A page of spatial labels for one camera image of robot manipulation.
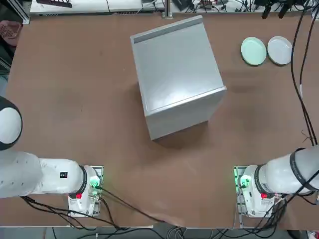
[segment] tabletop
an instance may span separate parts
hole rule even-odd
[[[172,21],[190,16],[177,14]],[[265,44],[276,35],[292,42],[298,20],[293,13],[283,19],[273,14],[266,20],[260,14],[205,15],[226,95],[208,122],[151,141],[130,36],[171,20],[160,14],[33,18],[23,27],[7,88],[6,96],[18,106],[24,123],[14,150],[104,165],[104,187],[146,213],[183,227],[230,228],[236,206],[233,167],[265,163],[310,145],[301,132],[306,126],[290,66],[279,67],[267,58],[261,66],[251,67],[240,54],[248,36]],[[310,21],[310,15],[304,17],[297,41],[297,76]],[[318,41],[315,24],[303,90],[317,131]],[[192,51],[196,42],[189,46],[189,57]],[[33,197],[67,207],[65,195]],[[153,224],[107,201],[116,223]],[[66,225],[57,215],[35,211],[20,198],[1,199],[0,210],[1,226]],[[318,213],[318,208],[296,198],[281,227],[318,229]],[[108,218],[106,210],[100,217]]]

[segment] equipment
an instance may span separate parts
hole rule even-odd
[[[99,214],[102,166],[79,166],[69,159],[47,159],[10,150],[22,132],[18,108],[0,97],[0,198],[30,194],[68,194],[69,209]]]
[[[319,168],[319,146],[300,148],[263,165],[250,165],[240,179],[249,217],[265,215],[275,203],[275,194],[294,194]],[[319,176],[308,183],[301,194],[317,191]]]

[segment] black band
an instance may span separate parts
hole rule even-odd
[[[297,180],[301,183],[301,185],[304,185],[307,181],[304,179],[304,177],[301,175],[299,168],[297,167],[296,164],[296,152],[303,150],[304,148],[298,148],[296,149],[291,155],[290,155],[290,167],[292,172],[294,173],[295,177]],[[318,190],[317,188],[314,188],[311,186],[309,183],[305,186],[310,191],[316,191]]]
[[[76,194],[82,194],[84,192],[85,187],[86,187],[86,183],[88,181],[88,175],[86,173],[85,168],[82,165],[80,165],[80,168],[82,169],[82,172],[83,172],[83,182],[82,182],[82,185],[81,185],[80,189],[76,193],[69,194],[69,197],[73,198],[73,199],[76,198],[75,197]]]
[[[5,108],[13,108],[15,109],[19,115],[20,115],[20,118],[21,118],[21,131],[20,131],[20,134],[19,136],[16,138],[16,140],[12,143],[3,143],[0,141],[0,151],[2,150],[6,150],[8,148],[11,148],[17,141],[18,139],[20,138],[21,136],[21,133],[22,133],[22,126],[23,126],[23,123],[22,123],[22,116],[21,116],[21,113],[19,111],[19,109],[17,108],[17,106],[15,106],[14,103],[8,101],[6,98],[0,96],[0,111],[5,109]]]
[[[261,165],[258,165],[256,170],[255,170],[255,174],[254,174],[254,178],[255,178],[255,185],[256,185],[256,188],[258,190],[259,193],[265,193],[265,194],[268,194],[267,191],[264,190],[264,188],[261,186],[261,183],[259,182],[259,171],[261,169],[261,167],[263,166],[264,164],[261,164]]]

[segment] black cable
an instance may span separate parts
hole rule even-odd
[[[221,3],[223,4],[223,7],[224,7],[224,9],[225,9],[225,12],[227,12],[226,5],[225,5],[224,1],[223,1],[223,0],[220,0],[220,1],[221,1]]]
[[[270,235],[265,236],[265,237],[264,237],[264,236],[260,236],[260,235],[258,235],[258,234],[256,234],[256,233],[253,233],[253,234],[254,234],[255,236],[257,236],[257,237],[259,237],[259,238],[263,238],[263,239],[271,238],[271,237],[275,234],[276,228],[277,228],[277,225],[275,225],[273,232],[272,232]]]
[[[47,212],[47,213],[59,215],[63,220],[65,220],[67,223],[69,223],[72,227],[74,227],[74,228],[76,228],[76,229],[79,229],[79,230],[85,229],[85,230],[87,230],[87,231],[94,231],[94,230],[95,230],[95,229],[86,228],[86,227],[83,226],[77,219],[75,219],[74,217],[72,217],[72,216],[70,216],[70,215],[67,215],[67,214],[65,214],[65,213],[58,213],[58,212],[56,212],[56,211],[54,211],[54,210],[52,210],[52,209],[50,209],[50,208],[47,208],[47,209],[49,209],[49,211],[48,211],[48,210],[45,210],[45,209],[42,209],[42,208],[38,208],[38,207],[32,205],[28,200],[24,199],[24,201],[25,201],[30,207],[32,207],[32,208],[34,208],[34,209],[36,209],[36,210],[38,210],[38,211],[42,211],[42,212]],[[64,218],[62,215],[63,215],[63,216],[66,216],[66,217],[68,217],[68,218],[71,218],[71,219],[73,219],[74,221],[76,221],[76,222],[80,225],[80,228],[77,227],[77,226],[75,226],[74,224],[72,224],[69,220],[67,220],[66,218]]]
[[[274,11],[277,11],[281,7],[281,5],[282,4],[279,4],[279,6]]]
[[[212,8],[214,8],[214,9],[216,9],[219,13],[220,13],[220,10],[217,8],[217,7],[215,7],[215,6],[211,6]]]
[[[308,197],[308,196],[311,196],[313,195],[315,192],[309,192],[309,193],[305,193],[305,194],[298,194],[298,196],[300,197]]]
[[[304,199],[307,203],[313,205],[313,206],[316,206],[316,203],[312,203],[310,202],[307,198],[304,198],[303,196],[300,196],[302,199]]]
[[[105,239],[108,239],[108,238],[110,238],[111,236],[114,236],[118,231],[119,231],[119,230],[116,230],[115,232],[113,232],[113,234],[107,236]]]
[[[112,214],[111,214],[111,210],[109,208],[109,205],[106,203],[106,201],[104,200],[104,198],[100,198],[100,200],[102,201],[102,203],[104,204],[104,206],[106,207],[107,211],[108,211],[108,214],[109,214],[109,218],[111,220],[111,223],[113,223],[114,227],[116,230],[120,230],[121,228],[115,224],[114,220],[113,220],[113,217],[112,217]]]
[[[109,10],[109,12],[111,12],[110,6],[109,6],[109,1],[108,1],[108,0],[106,0],[106,4],[108,5],[108,10]]]
[[[154,232],[156,235],[158,235],[158,237],[160,237],[161,239],[165,239],[163,236],[161,236],[157,231],[155,231],[154,229],[151,229],[151,228],[136,228],[136,229],[132,229],[132,230],[129,230],[129,231],[125,231],[125,232],[117,232],[117,233],[104,233],[104,234],[98,234],[99,236],[117,236],[117,235],[123,235],[123,234],[127,234],[127,233],[131,233],[131,232],[134,232],[134,231],[141,231],[141,230],[147,230],[147,231],[152,231]],[[89,234],[89,235],[84,235],[84,236],[81,236],[77,239],[82,239],[82,238],[87,238],[87,237],[95,237],[96,234]]]
[[[193,0],[193,1],[191,2],[192,4],[188,5],[188,9],[186,10],[185,13],[187,13],[187,11],[190,9],[190,6],[191,6],[191,5],[194,5],[194,2],[195,2],[195,0]]]
[[[314,17],[313,17],[313,20],[311,21],[310,30],[309,30],[309,33],[308,33],[307,44],[306,44],[306,49],[305,49],[305,54],[304,54],[304,59],[303,59],[303,63],[302,63],[302,65],[301,65],[301,70],[300,70],[299,85],[302,84],[304,66],[305,66],[306,57],[307,57],[307,53],[308,53],[308,48],[309,48],[309,43],[310,43],[311,34],[312,34],[313,28],[314,28],[314,23],[315,23],[315,20],[316,20],[316,18],[317,18],[318,12],[319,12],[318,9],[319,9],[319,7],[317,7],[317,10],[316,10],[315,15],[314,15]]]
[[[57,210],[57,211],[62,211],[62,212],[67,212],[67,213],[75,213],[75,214],[80,214],[80,215],[83,215],[83,216],[86,216],[88,218],[92,218],[92,219],[95,219],[97,221],[101,221],[101,222],[105,222],[107,224],[110,224],[112,226],[115,226],[113,225],[111,222],[107,221],[107,220],[104,220],[104,219],[100,219],[100,218],[96,218],[96,217],[93,217],[93,216],[90,216],[90,215],[87,215],[85,213],[82,213],[82,212],[77,212],[77,211],[74,211],[74,210],[69,210],[69,209],[62,209],[62,208],[56,208],[56,207],[52,207],[52,206],[49,206],[49,205],[46,205],[46,204],[42,204],[42,203],[39,203],[37,201],[35,201],[34,199],[30,198],[30,197],[21,197],[21,198],[29,198],[29,202],[32,203],[32,204],[36,204],[38,206],[42,206],[42,207],[46,207],[48,209],[52,209],[52,210]]]
[[[244,6],[244,7],[246,8],[246,10],[247,10],[247,11],[249,11],[249,10],[248,10],[248,8],[247,8],[247,6],[246,6],[246,5],[245,5],[242,1],[239,1],[239,0],[235,0],[235,1],[237,1],[237,2],[241,3],[241,4],[242,4],[242,6]]]
[[[52,232],[53,232],[54,239],[57,239],[55,235],[54,227],[52,227]]]
[[[153,5],[154,5],[154,8],[155,8],[155,11],[157,11],[158,9],[157,9],[156,6],[155,6],[155,2],[153,2]]]
[[[127,205],[127,206],[130,207],[131,209],[133,209],[133,210],[139,212],[140,214],[142,214],[142,215],[148,217],[149,219],[152,219],[152,220],[154,220],[154,221],[156,221],[156,222],[159,222],[159,223],[164,223],[164,221],[159,220],[159,219],[157,219],[157,218],[154,218],[154,217],[152,217],[152,216],[150,216],[150,215],[144,213],[144,212],[141,211],[140,209],[138,209],[138,208],[136,208],[136,207],[133,207],[132,205],[130,205],[129,203],[125,202],[123,199],[121,199],[121,198],[119,198],[118,196],[114,195],[114,194],[111,193],[110,191],[108,191],[108,190],[106,190],[106,189],[104,189],[104,188],[102,188],[102,187],[100,187],[100,186],[97,186],[97,187],[95,187],[95,188],[96,188],[96,189],[100,189],[100,190],[102,190],[102,191],[104,191],[104,192],[110,194],[112,197],[114,197],[114,198],[116,198],[117,200],[119,200],[120,202],[124,203],[125,205]]]
[[[291,75],[292,75],[295,91],[296,91],[296,94],[297,94],[298,99],[300,101],[300,104],[302,106],[302,110],[303,110],[303,113],[304,113],[304,118],[305,118],[305,122],[306,122],[306,125],[307,125],[307,130],[308,130],[308,134],[309,134],[309,137],[310,137],[311,144],[312,144],[312,146],[314,146],[315,144],[318,144],[317,143],[317,138],[316,138],[316,135],[315,135],[315,132],[314,132],[314,129],[313,129],[309,114],[307,112],[306,106],[305,106],[305,104],[303,102],[303,99],[301,98],[300,93],[299,93],[299,90],[298,90],[298,87],[297,87],[297,84],[296,84],[296,80],[295,80],[295,74],[294,74],[294,49],[295,49],[296,40],[297,40],[298,32],[299,32],[299,29],[300,29],[300,25],[301,25],[301,22],[303,20],[303,17],[305,15],[305,13],[306,13],[306,9],[304,8],[304,10],[301,13],[301,16],[300,16],[300,19],[299,19],[299,22],[298,22],[298,25],[297,25],[296,33],[295,33],[295,36],[294,36],[294,41],[293,41],[293,46],[292,46],[292,51],[291,51],[291,63],[290,63],[290,66],[291,66]]]
[[[220,232],[218,232],[216,235],[214,235],[212,238],[210,239],[214,239],[215,237],[217,237],[220,234]]]

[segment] cube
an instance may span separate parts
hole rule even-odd
[[[131,43],[152,140],[211,118],[226,87],[201,15],[131,36]]]

